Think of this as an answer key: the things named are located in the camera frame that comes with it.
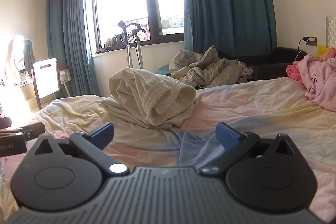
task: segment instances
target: puffer jacket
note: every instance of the puffer jacket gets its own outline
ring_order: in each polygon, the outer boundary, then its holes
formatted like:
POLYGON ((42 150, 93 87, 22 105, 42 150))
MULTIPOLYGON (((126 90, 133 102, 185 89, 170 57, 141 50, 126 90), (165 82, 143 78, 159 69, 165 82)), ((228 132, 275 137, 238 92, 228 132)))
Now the puffer jacket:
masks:
POLYGON ((243 83, 246 82, 246 76, 252 74, 245 64, 238 60, 219 59, 214 45, 204 55, 192 51, 178 51, 170 61, 169 71, 172 77, 181 82, 201 88, 243 83))

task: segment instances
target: wall socket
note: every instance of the wall socket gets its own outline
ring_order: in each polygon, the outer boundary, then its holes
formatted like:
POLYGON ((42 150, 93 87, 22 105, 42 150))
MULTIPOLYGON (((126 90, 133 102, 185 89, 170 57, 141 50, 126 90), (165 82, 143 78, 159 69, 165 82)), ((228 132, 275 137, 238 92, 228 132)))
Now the wall socket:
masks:
POLYGON ((303 37, 303 40, 308 46, 317 46, 317 37, 303 37))

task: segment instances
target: yellow plush toy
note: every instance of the yellow plush toy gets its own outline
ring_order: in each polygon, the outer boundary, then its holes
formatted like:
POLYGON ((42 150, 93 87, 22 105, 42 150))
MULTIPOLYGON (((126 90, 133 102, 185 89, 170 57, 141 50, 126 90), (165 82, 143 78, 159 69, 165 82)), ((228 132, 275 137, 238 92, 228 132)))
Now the yellow plush toy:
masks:
POLYGON ((330 49, 323 45, 317 45, 317 52, 314 54, 315 57, 323 57, 329 53, 330 49))

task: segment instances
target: pastel bed sheet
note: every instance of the pastel bed sheet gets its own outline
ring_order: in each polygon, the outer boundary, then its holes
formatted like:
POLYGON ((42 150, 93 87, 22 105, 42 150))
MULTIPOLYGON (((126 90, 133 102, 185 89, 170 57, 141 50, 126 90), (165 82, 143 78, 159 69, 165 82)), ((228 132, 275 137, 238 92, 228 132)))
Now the pastel bed sheet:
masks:
MULTIPOLYGON (((224 152, 213 136, 218 122, 264 138, 290 135, 318 179, 310 209, 329 222, 336 215, 336 113, 305 98, 306 89, 288 78, 253 81, 199 90, 200 103, 181 128, 145 129, 112 117, 101 106, 102 97, 81 96, 55 100, 32 122, 43 122, 55 138, 76 131, 89 132, 112 122, 114 140, 104 149, 130 168, 137 165, 199 168, 224 152)), ((24 155, 0 158, 0 221, 17 210, 9 181, 24 155)))

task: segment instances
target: dark window frame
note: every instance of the dark window frame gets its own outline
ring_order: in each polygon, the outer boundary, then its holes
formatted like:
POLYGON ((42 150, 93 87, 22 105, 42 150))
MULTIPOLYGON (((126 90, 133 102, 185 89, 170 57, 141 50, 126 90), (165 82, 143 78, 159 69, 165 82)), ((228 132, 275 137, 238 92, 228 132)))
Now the dark window frame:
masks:
MULTIPOLYGON (((157 0, 146 0, 146 2, 148 12, 148 27, 150 30, 151 40, 141 41, 141 46, 184 41, 184 33, 160 35, 160 33, 162 33, 162 26, 161 26, 161 18, 158 2, 157 0)), ((100 41, 100 30, 97 14, 97 0, 92 0, 92 8, 93 8, 93 23, 94 23, 93 25, 94 25, 97 51, 98 52, 115 51, 126 48, 125 44, 112 47, 103 47, 100 41)), ((136 47, 136 43, 130 43, 129 45, 130 47, 136 47)))

